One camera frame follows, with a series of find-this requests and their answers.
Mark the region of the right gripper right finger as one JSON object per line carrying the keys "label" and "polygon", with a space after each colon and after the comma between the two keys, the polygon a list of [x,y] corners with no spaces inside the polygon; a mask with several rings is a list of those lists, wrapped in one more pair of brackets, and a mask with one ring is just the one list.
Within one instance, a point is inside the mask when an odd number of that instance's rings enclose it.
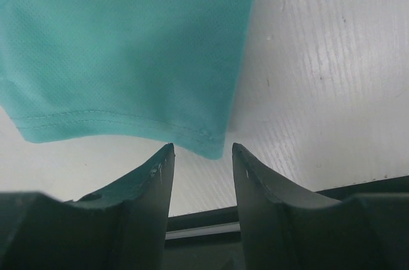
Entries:
{"label": "right gripper right finger", "polygon": [[408,195],[336,200],[312,192],[233,144],[247,269],[407,269]]}

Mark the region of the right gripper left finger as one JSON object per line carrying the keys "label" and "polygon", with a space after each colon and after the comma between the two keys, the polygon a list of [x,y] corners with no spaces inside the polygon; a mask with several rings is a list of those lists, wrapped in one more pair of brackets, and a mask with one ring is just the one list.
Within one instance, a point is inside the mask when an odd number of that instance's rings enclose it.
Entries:
{"label": "right gripper left finger", "polygon": [[1,194],[2,269],[160,269],[174,146],[79,200]]}

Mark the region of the teal t shirt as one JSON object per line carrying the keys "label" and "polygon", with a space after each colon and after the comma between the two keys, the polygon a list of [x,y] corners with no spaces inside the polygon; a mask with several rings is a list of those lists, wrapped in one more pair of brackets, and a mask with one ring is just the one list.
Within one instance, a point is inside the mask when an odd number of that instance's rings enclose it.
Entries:
{"label": "teal t shirt", "polygon": [[217,160],[253,0],[1,0],[1,106],[28,142],[127,135]]}

